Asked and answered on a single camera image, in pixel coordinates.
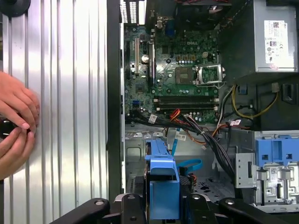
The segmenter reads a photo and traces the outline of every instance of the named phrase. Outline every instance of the white sticker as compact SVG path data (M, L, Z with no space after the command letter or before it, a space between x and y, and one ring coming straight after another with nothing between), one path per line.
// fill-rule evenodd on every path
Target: white sticker
M239 125L241 123L241 120L235 120L234 125Z
M154 114L151 114L149 117L149 123L154 124L157 120L157 116Z
M271 168L270 169L270 180L274 181L277 180L277 169L276 168Z
M265 20L265 56L267 64L281 63L289 56L288 24Z
M183 134L176 134L176 136L174 137L177 140L182 140L182 141L186 141L186 135Z

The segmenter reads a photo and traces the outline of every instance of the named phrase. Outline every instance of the power supply label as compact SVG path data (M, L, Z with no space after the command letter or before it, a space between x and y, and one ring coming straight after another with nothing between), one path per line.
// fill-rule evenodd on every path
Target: power supply label
M285 21L265 20L266 63L279 65L289 55L288 24Z

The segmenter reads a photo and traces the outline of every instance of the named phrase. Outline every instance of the ribbed metal panel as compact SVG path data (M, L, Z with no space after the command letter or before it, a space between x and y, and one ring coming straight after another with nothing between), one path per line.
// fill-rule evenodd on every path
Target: ribbed metal panel
M5 180L5 224L47 224L108 197L106 0L31 0L3 18L4 71L41 102L36 147Z

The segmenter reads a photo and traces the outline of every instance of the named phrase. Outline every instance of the chip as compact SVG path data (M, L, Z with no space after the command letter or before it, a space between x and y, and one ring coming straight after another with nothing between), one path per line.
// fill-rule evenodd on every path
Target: chip
M176 68L176 84L193 84L192 68Z
M145 34L140 34L139 38L140 38L141 41L144 41L145 40Z
M168 46L167 45L163 45L162 46L162 54L163 55L167 55L168 54Z
M144 93L144 84L136 84L136 93Z

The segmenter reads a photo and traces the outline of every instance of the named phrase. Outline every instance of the ram slot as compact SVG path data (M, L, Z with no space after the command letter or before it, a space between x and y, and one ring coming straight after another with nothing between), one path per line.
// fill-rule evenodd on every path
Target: ram slot
M157 111L181 110L214 110L217 99L210 96L157 97L154 99Z

